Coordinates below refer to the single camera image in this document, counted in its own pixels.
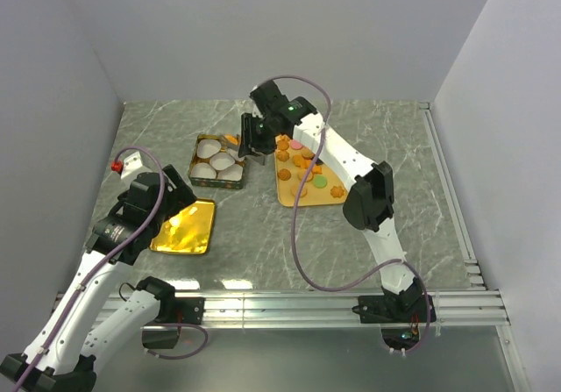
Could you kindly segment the orange fish cookie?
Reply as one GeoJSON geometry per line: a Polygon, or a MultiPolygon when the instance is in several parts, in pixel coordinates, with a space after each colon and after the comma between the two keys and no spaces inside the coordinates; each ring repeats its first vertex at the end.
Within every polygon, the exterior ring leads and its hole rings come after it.
{"type": "Polygon", "coordinates": [[[306,169],[311,164],[311,159],[306,159],[301,155],[294,155],[293,156],[293,163],[296,167],[306,169]]]}
{"type": "Polygon", "coordinates": [[[237,146],[238,145],[238,138],[232,135],[224,135],[223,136],[224,141],[229,144],[229,145],[234,145],[237,146]]]}

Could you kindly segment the metal tongs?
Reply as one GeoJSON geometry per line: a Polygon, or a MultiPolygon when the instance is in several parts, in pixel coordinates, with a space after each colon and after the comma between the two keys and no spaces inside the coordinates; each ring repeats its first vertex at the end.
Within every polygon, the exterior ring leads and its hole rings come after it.
{"type": "Polygon", "coordinates": [[[242,161],[245,158],[249,158],[250,160],[255,161],[261,166],[264,166],[266,164],[266,156],[263,153],[257,152],[252,147],[247,146],[239,136],[235,137],[238,138],[237,146],[227,144],[223,139],[223,135],[220,135],[219,139],[226,149],[231,149],[235,152],[235,159],[237,161],[242,161]]]}

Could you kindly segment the green cookie tin box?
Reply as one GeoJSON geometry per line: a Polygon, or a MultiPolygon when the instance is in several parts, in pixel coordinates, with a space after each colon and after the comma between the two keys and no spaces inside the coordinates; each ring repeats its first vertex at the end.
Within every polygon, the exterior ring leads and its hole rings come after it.
{"type": "Polygon", "coordinates": [[[237,161],[235,152],[226,149],[220,135],[200,134],[188,169],[194,186],[215,189],[242,189],[245,185],[245,160],[237,161]]]}

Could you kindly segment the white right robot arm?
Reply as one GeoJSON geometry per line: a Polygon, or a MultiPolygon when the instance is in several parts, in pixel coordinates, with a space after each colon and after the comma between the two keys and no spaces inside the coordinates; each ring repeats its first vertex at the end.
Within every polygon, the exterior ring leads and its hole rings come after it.
{"type": "Polygon", "coordinates": [[[346,221],[361,232],[376,265],[356,281],[352,289],[373,274],[379,274],[383,296],[373,315],[381,323],[431,323],[436,316],[422,277],[407,262],[394,224],[393,169],[376,162],[351,146],[328,123],[329,113],[320,112],[307,99],[293,100],[281,93],[271,78],[255,86],[249,97],[259,115],[243,114],[239,155],[268,155],[275,151],[280,135],[299,142],[313,153],[343,183],[346,221]]]}

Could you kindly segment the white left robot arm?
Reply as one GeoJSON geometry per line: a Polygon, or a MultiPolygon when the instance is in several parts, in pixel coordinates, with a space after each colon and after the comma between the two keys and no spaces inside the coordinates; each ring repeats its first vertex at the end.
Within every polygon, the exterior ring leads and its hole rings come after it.
{"type": "Polygon", "coordinates": [[[176,169],[143,171],[92,230],[70,287],[33,342],[7,355],[1,373],[16,390],[90,391],[107,358],[142,326],[179,326],[174,287],[148,276],[99,326],[94,322],[111,291],[124,282],[141,252],[171,217],[193,204],[176,169]]]}

